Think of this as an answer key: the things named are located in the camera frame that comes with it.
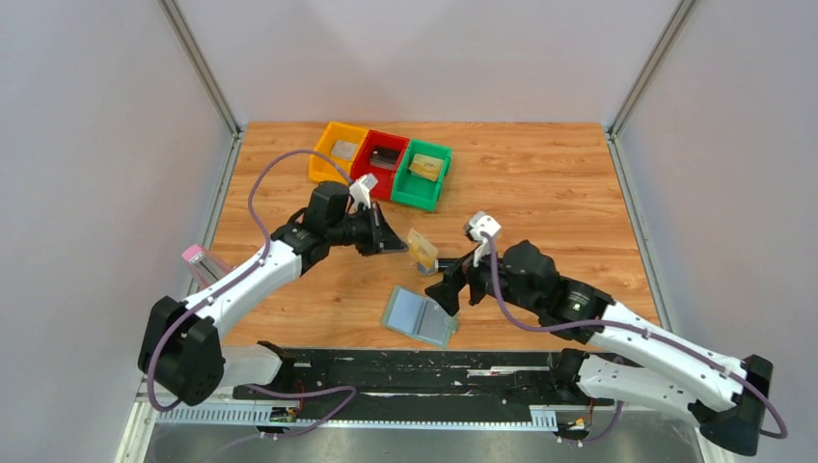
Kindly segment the teal card holder wallet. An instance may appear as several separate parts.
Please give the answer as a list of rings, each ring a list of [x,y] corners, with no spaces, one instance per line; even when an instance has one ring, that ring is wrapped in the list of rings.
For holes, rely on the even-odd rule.
[[[384,327],[413,340],[447,348],[458,322],[433,299],[395,286],[381,323]]]

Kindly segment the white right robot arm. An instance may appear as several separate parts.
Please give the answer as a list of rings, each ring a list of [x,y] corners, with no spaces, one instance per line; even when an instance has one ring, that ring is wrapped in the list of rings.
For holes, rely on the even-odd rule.
[[[448,314],[459,293],[470,304],[492,296],[503,313],[514,306],[537,317],[524,330],[605,349],[623,364],[579,349],[563,349],[552,374],[588,398],[628,402],[696,426],[712,444],[754,456],[766,415],[781,419],[769,400],[773,364],[757,355],[725,356],[684,340],[632,312],[610,294],[560,275],[554,261],[528,240],[497,255],[492,241],[446,266],[425,293]]]

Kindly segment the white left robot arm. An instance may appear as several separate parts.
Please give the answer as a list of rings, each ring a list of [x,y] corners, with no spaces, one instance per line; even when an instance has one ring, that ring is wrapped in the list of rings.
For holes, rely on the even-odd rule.
[[[195,406],[222,388],[273,383],[285,364],[280,348],[268,341],[229,347],[224,337],[335,246],[352,246],[363,257],[406,251],[370,197],[376,182],[364,175],[351,185],[319,183],[309,204],[267,233],[262,247],[225,277],[182,301],[159,299],[150,310],[137,360],[149,387],[162,386],[178,402]]]

